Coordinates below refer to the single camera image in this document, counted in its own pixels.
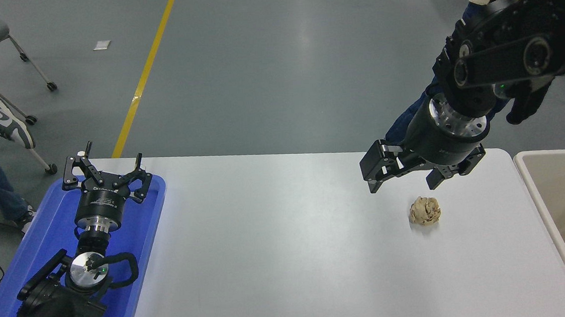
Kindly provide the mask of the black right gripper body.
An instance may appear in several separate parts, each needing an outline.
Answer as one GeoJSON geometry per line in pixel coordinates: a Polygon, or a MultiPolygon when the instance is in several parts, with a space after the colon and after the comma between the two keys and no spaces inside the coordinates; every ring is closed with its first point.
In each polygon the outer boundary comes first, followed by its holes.
{"type": "Polygon", "coordinates": [[[459,114],[446,97],[426,98],[406,131],[402,147],[435,165],[462,162],[486,138],[485,118],[459,114]]]}

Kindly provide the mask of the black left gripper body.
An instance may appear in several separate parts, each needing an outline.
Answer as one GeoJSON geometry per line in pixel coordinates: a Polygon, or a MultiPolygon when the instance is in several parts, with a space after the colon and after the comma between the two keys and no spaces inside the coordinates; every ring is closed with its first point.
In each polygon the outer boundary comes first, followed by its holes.
{"type": "Polygon", "coordinates": [[[110,227],[121,226],[126,199],[130,196],[130,187],[119,186],[107,189],[96,185],[82,183],[81,197],[74,221],[78,227],[85,227],[92,218],[101,217],[109,222],[110,227]]]}

